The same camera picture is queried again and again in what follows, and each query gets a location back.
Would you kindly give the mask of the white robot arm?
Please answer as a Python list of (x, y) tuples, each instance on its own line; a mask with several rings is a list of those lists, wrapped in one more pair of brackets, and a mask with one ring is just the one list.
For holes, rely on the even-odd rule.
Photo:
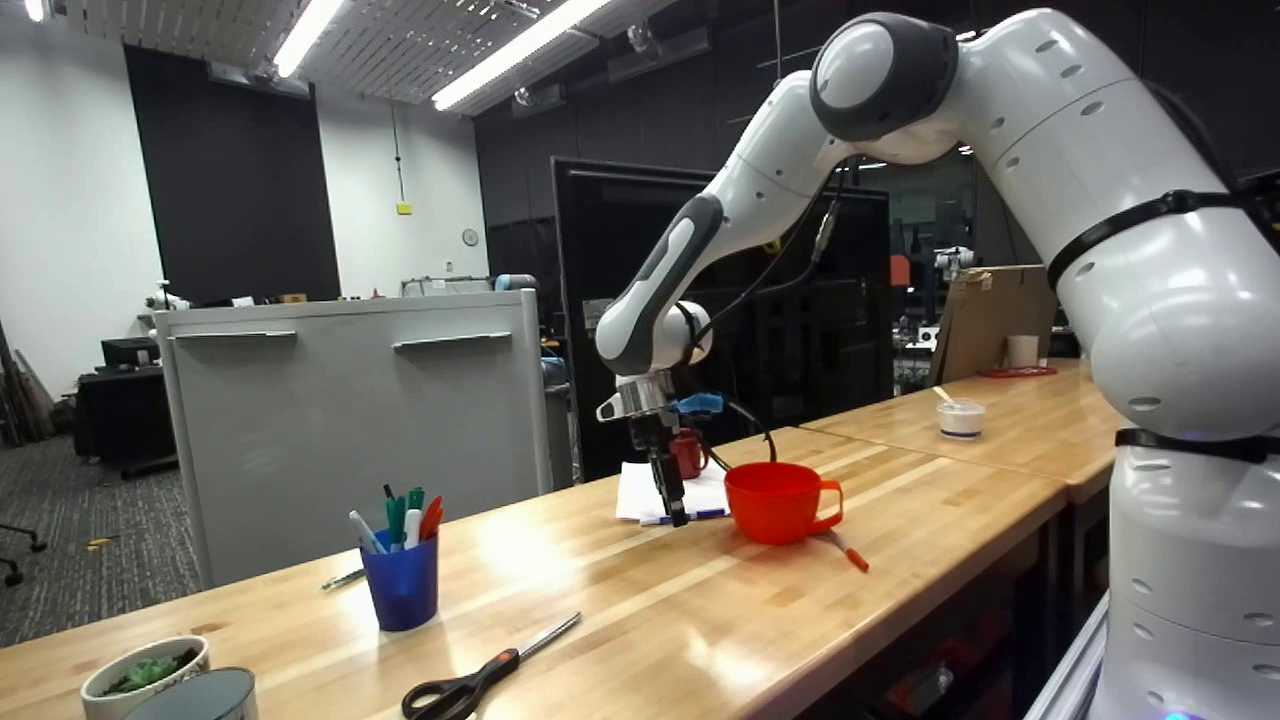
[(836, 162), (967, 148), (1045, 261), (1091, 386), (1123, 415), (1088, 720), (1280, 720), (1280, 247), (1084, 24), (842, 24), (667, 218), (598, 324), (598, 407), (667, 443), (663, 374), (705, 356), (685, 289), (786, 236)]

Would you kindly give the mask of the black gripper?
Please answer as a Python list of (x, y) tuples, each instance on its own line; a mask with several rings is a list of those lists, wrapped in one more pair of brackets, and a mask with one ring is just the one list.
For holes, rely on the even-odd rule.
[(656, 453), (671, 441), (671, 394), (653, 374), (622, 374), (611, 394), (598, 402), (600, 422), (624, 422), (641, 453), (653, 453), (653, 487), (660, 518), (671, 529), (690, 522), (685, 474), (677, 453)]

